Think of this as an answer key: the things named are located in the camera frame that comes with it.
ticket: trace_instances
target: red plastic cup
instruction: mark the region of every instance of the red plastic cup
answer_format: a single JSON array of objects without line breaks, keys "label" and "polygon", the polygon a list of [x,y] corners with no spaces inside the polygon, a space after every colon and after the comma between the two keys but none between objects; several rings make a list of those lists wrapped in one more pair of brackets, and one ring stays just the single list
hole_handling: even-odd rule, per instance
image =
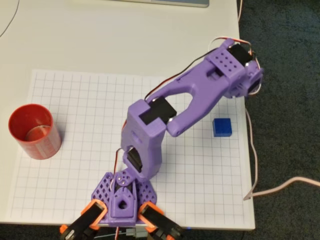
[{"label": "red plastic cup", "polygon": [[11,114],[8,126],[11,135],[33,159],[51,158],[61,146],[51,113],[39,104],[17,108]]}]

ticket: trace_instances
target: table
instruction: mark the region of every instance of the table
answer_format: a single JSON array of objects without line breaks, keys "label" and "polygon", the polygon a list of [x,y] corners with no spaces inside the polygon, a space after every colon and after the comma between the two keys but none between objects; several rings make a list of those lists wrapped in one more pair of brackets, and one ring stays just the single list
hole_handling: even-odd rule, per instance
[{"label": "table", "polygon": [[[1,1],[1,30],[15,7],[12,0]],[[8,131],[8,119],[26,102],[32,69],[169,76],[206,52],[213,37],[222,35],[239,35],[236,0],[212,0],[208,8],[100,0],[21,1],[0,38],[0,206],[8,203],[18,147]],[[0,222],[5,214],[2,207]]]}]

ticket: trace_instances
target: dark carpet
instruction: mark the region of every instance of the dark carpet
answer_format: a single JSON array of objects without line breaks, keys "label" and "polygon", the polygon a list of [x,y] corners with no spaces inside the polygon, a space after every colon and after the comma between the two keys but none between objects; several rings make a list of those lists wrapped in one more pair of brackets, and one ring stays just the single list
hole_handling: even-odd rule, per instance
[{"label": "dark carpet", "polygon": [[[256,191],[294,176],[320,181],[320,1],[244,0],[240,36],[252,43],[265,69],[263,88],[246,101],[259,158]],[[319,203],[320,188],[305,183],[257,197],[256,229],[243,240],[318,240]],[[240,240],[242,234],[188,230],[185,239]],[[59,234],[57,226],[0,224],[0,237],[57,240]]]}]

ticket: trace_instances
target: purple robot arm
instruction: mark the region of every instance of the purple robot arm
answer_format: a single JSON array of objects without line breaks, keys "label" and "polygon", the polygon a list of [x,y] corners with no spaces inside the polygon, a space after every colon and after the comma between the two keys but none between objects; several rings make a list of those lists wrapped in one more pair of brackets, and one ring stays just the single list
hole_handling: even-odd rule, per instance
[{"label": "purple robot arm", "polygon": [[[133,103],[121,133],[123,162],[127,168],[115,176],[106,173],[92,194],[92,198],[104,201],[109,209],[103,223],[132,226],[137,221],[137,209],[144,202],[156,203],[157,195],[149,180],[160,169],[161,144],[166,131],[173,137],[179,136],[206,116],[221,97],[247,96],[261,84],[262,77],[263,69],[253,57],[227,39],[202,62],[146,101]],[[185,111],[176,115],[165,98],[181,93],[191,94],[192,101]],[[114,184],[109,187],[113,178]]]}]

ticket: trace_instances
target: blue lego brick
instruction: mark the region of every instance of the blue lego brick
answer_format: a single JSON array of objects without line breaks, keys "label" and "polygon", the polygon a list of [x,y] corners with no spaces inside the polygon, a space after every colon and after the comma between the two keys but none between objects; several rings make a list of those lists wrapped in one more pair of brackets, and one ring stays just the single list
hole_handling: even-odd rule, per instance
[{"label": "blue lego brick", "polygon": [[215,137],[230,137],[232,135],[230,118],[215,118],[212,126]]}]

